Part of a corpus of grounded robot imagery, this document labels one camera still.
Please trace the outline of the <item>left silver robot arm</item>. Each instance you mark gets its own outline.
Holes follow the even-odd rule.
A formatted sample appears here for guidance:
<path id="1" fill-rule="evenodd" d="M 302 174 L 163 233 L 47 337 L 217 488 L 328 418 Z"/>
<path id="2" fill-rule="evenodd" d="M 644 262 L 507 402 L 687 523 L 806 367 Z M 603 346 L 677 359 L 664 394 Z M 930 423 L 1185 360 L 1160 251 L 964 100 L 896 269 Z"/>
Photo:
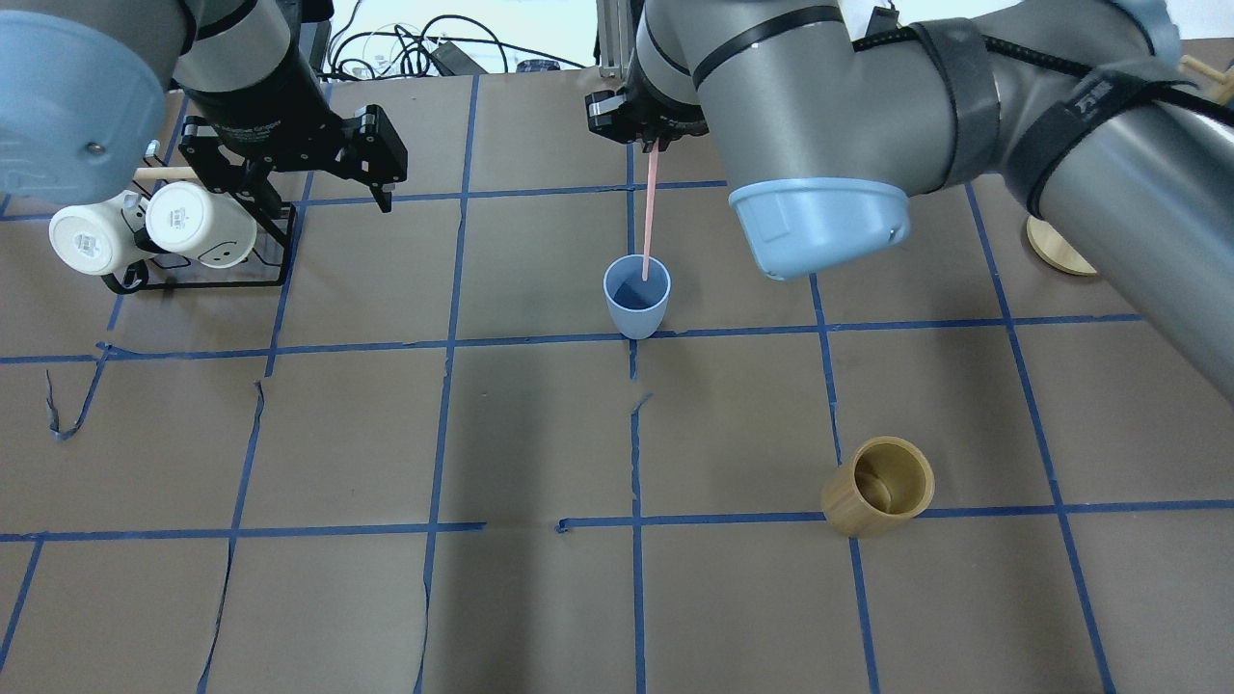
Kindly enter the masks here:
<path id="1" fill-rule="evenodd" d="M 5 1 L 1 179 L 14 198 L 60 206 L 126 188 L 180 88 L 206 133 L 181 157 L 210 191 L 275 214 L 273 173 L 325 172 L 365 185 L 383 211 L 408 154 L 387 114 L 334 114 L 283 1 Z"/>

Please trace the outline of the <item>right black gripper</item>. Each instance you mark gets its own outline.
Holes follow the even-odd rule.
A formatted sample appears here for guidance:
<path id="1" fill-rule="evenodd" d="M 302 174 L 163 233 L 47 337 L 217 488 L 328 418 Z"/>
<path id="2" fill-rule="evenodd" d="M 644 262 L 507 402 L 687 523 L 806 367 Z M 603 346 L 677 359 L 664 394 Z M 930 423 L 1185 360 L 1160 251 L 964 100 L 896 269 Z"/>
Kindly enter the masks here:
<path id="1" fill-rule="evenodd" d="M 661 93 L 636 58 L 631 59 L 629 79 L 617 91 L 590 93 L 582 102 L 589 130 L 617 144 L 670 147 L 682 137 L 710 133 L 705 111 Z"/>

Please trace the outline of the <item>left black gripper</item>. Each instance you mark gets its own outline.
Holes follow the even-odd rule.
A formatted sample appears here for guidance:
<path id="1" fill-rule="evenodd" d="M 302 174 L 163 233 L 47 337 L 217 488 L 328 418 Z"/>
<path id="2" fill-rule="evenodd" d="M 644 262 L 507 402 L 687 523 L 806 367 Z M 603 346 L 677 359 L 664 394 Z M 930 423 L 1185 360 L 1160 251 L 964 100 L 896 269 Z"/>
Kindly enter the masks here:
<path id="1" fill-rule="evenodd" d="M 406 180 L 408 153 L 378 104 L 353 119 L 331 110 L 312 67 L 278 67 L 239 91 L 184 88 L 201 119 L 181 123 L 179 153 L 207 191 L 281 215 L 273 170 L 323 170 L 366 186 L 383 214 Z"/>

